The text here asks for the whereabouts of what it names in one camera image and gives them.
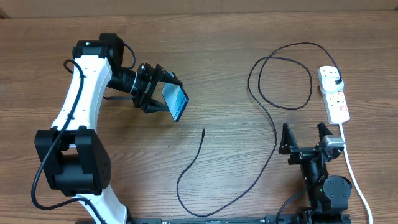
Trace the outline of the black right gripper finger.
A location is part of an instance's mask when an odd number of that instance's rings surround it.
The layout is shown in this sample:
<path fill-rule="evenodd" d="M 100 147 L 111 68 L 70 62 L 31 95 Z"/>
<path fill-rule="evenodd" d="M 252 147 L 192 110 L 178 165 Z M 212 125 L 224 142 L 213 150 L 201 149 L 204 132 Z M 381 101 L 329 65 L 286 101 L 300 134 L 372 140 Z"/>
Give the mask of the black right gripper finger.
<path fill-rule="evenodd" d="M 295 136 L 288 123 L 283 124 L 282 138 L 279 146 L 279 154 L 293 154 L 297 153 L 299 145 L 296 142 Z"/>
<path fill-rule="evenodd" d="M 317 128 L 320 137 L 333 135 L 333 133 L 327 128 L 326 124 L 323 122 L 317 124 Z"/>

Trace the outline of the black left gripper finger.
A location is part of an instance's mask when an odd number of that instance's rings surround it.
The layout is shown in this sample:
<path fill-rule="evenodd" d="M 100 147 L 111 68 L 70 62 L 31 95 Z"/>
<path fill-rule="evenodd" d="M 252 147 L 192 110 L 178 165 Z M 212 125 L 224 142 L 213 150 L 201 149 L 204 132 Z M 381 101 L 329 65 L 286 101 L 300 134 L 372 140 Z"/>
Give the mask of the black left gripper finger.
<path fill-rule="evenodd" d="M 156 112 L 160 112 L 160 111 L 168 111 L 169 108 L 167 105 L 150 98 L 143 104 L 142 110 L 145 114 L 149 114 L 149 113 L 156 113 Z"/>
<path fill-rule="evenodd" d="M 155 66 L 155 79 L 164 83 L 170 83 L 178 86 L 182 85 L 182 82 L 177 77 L 171 75 L 159 64 Z"/>

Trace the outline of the blue-screen Samsung smartphone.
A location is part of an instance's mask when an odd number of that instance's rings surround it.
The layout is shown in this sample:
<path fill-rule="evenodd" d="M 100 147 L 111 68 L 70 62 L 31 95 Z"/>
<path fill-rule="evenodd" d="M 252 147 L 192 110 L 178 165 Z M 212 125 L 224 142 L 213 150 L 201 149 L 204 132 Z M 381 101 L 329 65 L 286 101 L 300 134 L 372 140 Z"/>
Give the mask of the blue-screen Samsung smartphone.
<path fill-rule="evenodd" d="M 166 83 L 162 89 L 162 96 L 175 122 L 178 122 L 188 105 L 189 97 L 181 85 Z"/>

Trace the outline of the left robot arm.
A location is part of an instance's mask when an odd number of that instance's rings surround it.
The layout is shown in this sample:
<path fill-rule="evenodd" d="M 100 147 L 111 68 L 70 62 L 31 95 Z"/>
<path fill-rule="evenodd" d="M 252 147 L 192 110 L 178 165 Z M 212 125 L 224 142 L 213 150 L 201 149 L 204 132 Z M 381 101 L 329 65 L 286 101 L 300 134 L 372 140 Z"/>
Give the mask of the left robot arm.
<path fill-rule="evenodd" d="M 79 41 L 63 64 L 72 81 L 62 109 L 51 128 L 38 131 L 34 139 L 37 173 L 68 203 L 80 202 L 94 223 L 133 221 L 111 188 L 111 159 L 96 132 L 105 89 L 124 92 L 146 114 L 168 111 L 174 121 L 189 101 L 176 74 L 160 65 L 124 67 L 126 47 L 115 33 Z"/>

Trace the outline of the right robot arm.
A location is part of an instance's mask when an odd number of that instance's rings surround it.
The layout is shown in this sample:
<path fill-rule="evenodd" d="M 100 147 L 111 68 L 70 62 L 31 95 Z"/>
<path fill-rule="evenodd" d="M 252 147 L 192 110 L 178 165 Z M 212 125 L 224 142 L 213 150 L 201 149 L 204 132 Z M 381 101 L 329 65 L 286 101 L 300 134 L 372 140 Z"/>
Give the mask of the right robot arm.
<path fill-rule="evenodd" d="M 317 125 L 319 143 L 314 147 L 300 147 L 288 123 L 283 124 L 279 154 L 289 155 L 288 164 L 299 165 L 305 190 L 289 198 L 276 215 L 277 223 L 350 223 L 348 209 L 352 183 L 346 177 L 330 175 L 326 163 L 343 152 L 345 142 L 334 135 L 324 123 Z M 307 193 L 308 204 L 294 215 L 282 215 L 284 208 Z"/>

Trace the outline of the white USB charger plug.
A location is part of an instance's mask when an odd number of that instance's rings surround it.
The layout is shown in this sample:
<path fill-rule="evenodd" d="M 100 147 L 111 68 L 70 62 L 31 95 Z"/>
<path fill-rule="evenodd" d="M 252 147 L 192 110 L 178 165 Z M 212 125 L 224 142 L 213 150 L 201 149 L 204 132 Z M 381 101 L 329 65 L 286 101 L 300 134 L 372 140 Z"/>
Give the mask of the white USB charger plug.
<path fill-rule="evenodd" d="M 345 84 L 344 81 L 340 81 L 338 83 L 339 79 L 335 77 L 322 77 L 320 79 L 320 91 L 323 94 L 329 94 L 335 91 L 341 91 Z"/>

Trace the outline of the white power strip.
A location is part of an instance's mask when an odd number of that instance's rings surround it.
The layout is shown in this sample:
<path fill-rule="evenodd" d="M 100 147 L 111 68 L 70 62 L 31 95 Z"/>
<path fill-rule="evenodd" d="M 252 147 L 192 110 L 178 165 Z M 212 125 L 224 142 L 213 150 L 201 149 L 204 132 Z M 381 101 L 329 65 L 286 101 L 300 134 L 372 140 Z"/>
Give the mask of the white power strip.
<path fill-rule="evenodd" d="M 336 67 L 322 66 L 318 69 L 318 79 L 322 77 L 335 77 L 340 79 L 340 73 Z M 350 120 L 347 102 L 343 89 L 329 94 L 323 94 L 326 115 L 330 124 L 343 124 Z"/>

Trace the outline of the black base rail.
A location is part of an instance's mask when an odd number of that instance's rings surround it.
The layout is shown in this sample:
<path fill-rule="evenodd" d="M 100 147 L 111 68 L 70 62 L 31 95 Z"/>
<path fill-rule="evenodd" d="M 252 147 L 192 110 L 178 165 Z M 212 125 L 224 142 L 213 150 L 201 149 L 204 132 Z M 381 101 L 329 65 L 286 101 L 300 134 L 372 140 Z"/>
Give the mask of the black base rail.
<path fill-rule="evenodd" d="M 130 218 L 128 224 L 298 224 L 307 223 L 298 215 L 266 215 L 265 217 L 239 217 L 239 218 L 186 218 L 162 220 L 160 218 Z"/>

